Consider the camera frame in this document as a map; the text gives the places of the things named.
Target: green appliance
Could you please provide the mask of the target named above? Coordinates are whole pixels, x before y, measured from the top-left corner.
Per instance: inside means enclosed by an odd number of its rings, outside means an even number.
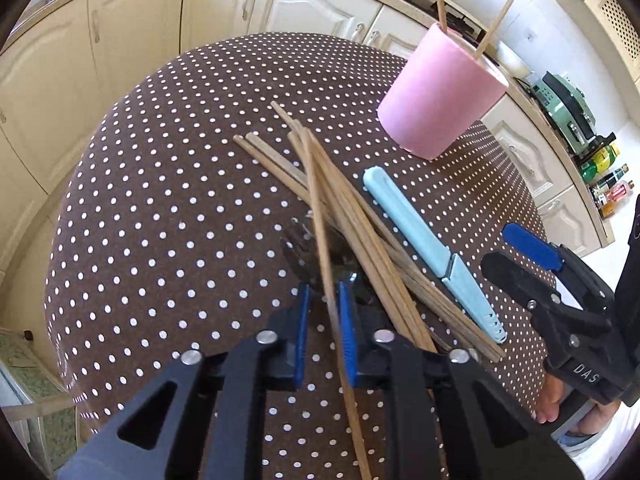
[[[564,77],[549,72],[533,83],[531,92],[570,151],[582,158],[592,141],[596,140],[596,119],[584,100],[584,94]]]

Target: screw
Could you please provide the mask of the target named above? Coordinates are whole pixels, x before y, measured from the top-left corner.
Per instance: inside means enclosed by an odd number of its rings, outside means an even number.
[[[454,348],[451,352],[449,352],[449,360],[452,363],[466,363],[469,361],[469,352],[463,350],[462,348]]]
[[[278,334],[273,330],[262,330],[255,335],[255,340],[261,345],[270,345],[278,340]]]
[[[376,343],[391,343],[396,338],[396,334],[391,332],[391,330],[387,330],[382,328],[380,330],[376,330],[373,333],[373,341]]]
[[[187,366],[196,365],[202,361],[202,354],[197,350],[187,350],[180,356],[180,361]]]

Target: cup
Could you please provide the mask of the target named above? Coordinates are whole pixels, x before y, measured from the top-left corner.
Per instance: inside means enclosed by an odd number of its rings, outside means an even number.
[[[509,83],[485,56],[434,24],[378,106],[378,119],[402,148],[441,155],[504,95]]]

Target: table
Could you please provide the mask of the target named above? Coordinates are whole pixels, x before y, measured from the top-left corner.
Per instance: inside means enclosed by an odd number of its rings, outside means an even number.
[[[232,142],[234,134],[256,131],[298,163],[273,99],[315,131],[357,188],[364,169],[383,166],[469,264],[508,332],[506,359],[488,369],[532,408],[544,345],[529,314],[484,280],[479,263],[491,249],[509,251],[500,238],[506,222],[543,235],[542,222],[481,122],[432,162],[386,136],[376,107],[403,64],[329,36],[245,36],[177,57],[108,112],[69,183],[45,301],[60,372],[94,431],[181,352],[226,351],[295,301],[298,279],[279,238],[307,207]],[[359,478],[333,347],[328,317],[316,305],[302,390],[268,398],[265,478]],[[358,392],[357,400],[378,477],[382,396]]]

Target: pile of chopsticks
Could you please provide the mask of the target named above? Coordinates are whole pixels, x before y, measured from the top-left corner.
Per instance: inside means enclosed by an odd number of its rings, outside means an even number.
[[[348,241],[400,335],[417,347],[431,352],[437,351],[433,339],[445,351],[450,349],[422,320],[407,290],[409,289],[446,323],[462,346],[476,348],[492,362],[498,362],[505,354],[423,275],[375,211],[332,163],[314,134],[299,121],[289,117],[277,103],[271,102],[271,107],[290,128],[288,138],[304,165],[305,173],[257,134],[247,134],[244,138],[234,136],[234,141],[305,201],[313,211],[322,286],[338,355],[340,382],[360,473],[363,480],[369,480],[371,476],[358,413],[353,391],[344,370],[342,337],[325,222],[338,229]]]

